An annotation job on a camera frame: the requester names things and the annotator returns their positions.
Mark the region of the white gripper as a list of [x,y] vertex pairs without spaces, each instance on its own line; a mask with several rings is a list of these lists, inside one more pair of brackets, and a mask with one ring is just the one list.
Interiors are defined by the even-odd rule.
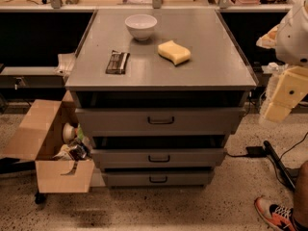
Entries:
[[271,122],[283,121],[308,94],[308,69],[294,66],[283,71],[273,94],[272,103],[263,111],[263,119]]

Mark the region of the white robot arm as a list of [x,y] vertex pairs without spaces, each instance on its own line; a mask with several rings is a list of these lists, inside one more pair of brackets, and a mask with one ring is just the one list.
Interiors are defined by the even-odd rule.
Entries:
[[274,48],[276,58],[287,65],[269,78],[260,110],[262,121],[281,122],[308,94],[308,0],[297,0],[258,42]]

